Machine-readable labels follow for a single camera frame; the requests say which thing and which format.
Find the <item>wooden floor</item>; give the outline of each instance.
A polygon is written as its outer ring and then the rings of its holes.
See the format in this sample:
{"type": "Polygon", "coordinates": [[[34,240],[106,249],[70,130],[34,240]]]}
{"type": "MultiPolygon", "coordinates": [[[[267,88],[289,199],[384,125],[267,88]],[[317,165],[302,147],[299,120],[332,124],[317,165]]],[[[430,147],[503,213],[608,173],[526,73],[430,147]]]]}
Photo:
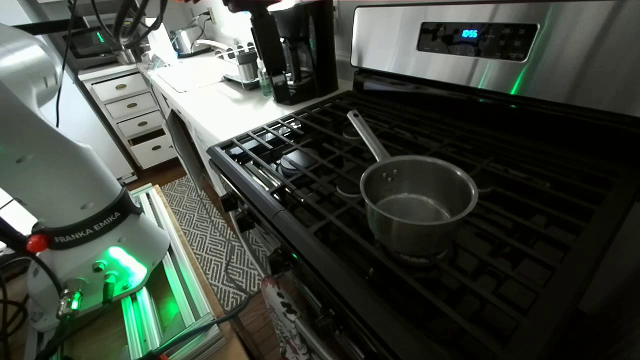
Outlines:
{"type": "MultiPolygon", "coordinates": [[[[138,174],[138,180],[127,184],[133,190],[145,184],[165,185],[185,176],[180,161],[171,160],[138,174]]],[[[230,217],[222,210],[220,196],[210,184],[201,184],[216,209],[223,215],[229,227],[233,229],[230,217]]],[[[279,360],[280,347],[271,317],[261,293],[254,295],[247,308],[240,313],[239,319],[231,322],[240,335],[248,353],[256,359],[279,360]]]]}

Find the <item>drawer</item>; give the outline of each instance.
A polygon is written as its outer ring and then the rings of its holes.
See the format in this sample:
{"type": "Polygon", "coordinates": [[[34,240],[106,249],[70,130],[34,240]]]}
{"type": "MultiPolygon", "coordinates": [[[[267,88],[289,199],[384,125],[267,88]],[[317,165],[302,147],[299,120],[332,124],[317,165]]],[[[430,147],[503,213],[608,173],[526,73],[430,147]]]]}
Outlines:
{"type": "Polygon", "coordinates": [[[131,151],[142,168],[150,168],[173,159],[177,155],[173,149],[171,138],[162,129],[129,141],[132,145],[131,151]]]}
{"type": "Polygon", "coordinates": [[[112,102],[111,104],[105,105],[105,107],[111,114],[111,117],[117,119],[139,113],[146,109],[151,109],[155,105],[156,101],[154,100],[154,97],[151,96],[151,93],[145,92],[144,94],[112,102]]]}
{"type": "Polygon", "coordinates": [[[152,113],[144,114],[139,117],[134,117],[131,120],[118,123],[118,127],[122,131],[125,137],[130,137],[143,131],[153,129],[162,125],[164,119],[160,114],[160,111],[154,111],[152,113]]]}
{"type": "Polygon", "coordinates": [[[92,85],[100,100],[107,101],[118,96],[133,94],[147,88],[147,83],[141,74],[123,76],[121,78],[103,81],[92,85]]]}

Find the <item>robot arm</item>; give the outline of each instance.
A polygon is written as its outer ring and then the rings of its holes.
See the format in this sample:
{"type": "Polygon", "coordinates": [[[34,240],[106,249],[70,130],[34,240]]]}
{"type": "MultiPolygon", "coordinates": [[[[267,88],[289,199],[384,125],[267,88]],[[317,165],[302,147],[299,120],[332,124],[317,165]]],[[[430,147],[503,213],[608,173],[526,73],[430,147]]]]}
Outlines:
{"type": "Polygon", "coordinates": [[[57,324],[59,303],[63,312],[100,307],[108,277],[115,298],[137,291],[169,246],[168,235],[141,213],[95,151],[44,120],[40,107],[55,96],[59,78],[54,50],[0,24],[0,188],[38,219],[29,248],[67,298],[81,300],[65,310],[72,302],[58,300],[61,294],[32,263],[28,291],[42,313],[32,319],[41,331],[57,324]]]}

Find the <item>patterned rug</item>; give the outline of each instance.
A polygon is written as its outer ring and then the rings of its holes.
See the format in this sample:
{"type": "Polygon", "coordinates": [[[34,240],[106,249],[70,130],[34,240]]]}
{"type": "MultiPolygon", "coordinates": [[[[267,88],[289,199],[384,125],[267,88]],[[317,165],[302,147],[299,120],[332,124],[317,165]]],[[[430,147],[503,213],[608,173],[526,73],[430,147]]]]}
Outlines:
{"type": "MultiPolygon", "coordinates": [[[[236,234],[227,226],[209,198],[204,193],[204,201],[198,198],[196,186],[188,176],[166,184],[161,189],[220,304],[225,309],[230,309],[244,299],[229,276],[251,294],[257,292],[260,278],[255,266],[236,234]],[[209,208],[213,219],[210,219],[209,211],[204,206],[209,208]],[[227,251],[233,251],[233,254],[227,255],[227,251]],[[225,256],[231,257],[226,273],[223,271],[225,256]]],[[[266,250],[252,234],[249,239],[261,262],[265,264],[266,250]]]]}

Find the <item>soap bottle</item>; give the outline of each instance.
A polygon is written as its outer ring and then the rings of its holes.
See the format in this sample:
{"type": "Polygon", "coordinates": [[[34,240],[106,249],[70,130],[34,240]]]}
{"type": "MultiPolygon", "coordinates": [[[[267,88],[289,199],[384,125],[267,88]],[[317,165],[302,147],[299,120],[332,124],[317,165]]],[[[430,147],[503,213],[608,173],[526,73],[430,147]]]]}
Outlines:
{"type": "Polygon", "coordinates": [[[260,80],[260,89],[262,90],[262,94],[264,96],[271,96],[271,83],[269,83],[269,74],[267,73],[267,69],[264,67],[264,63],[260,58],[258,58],[257,62],[258,79],[260,80]]]}

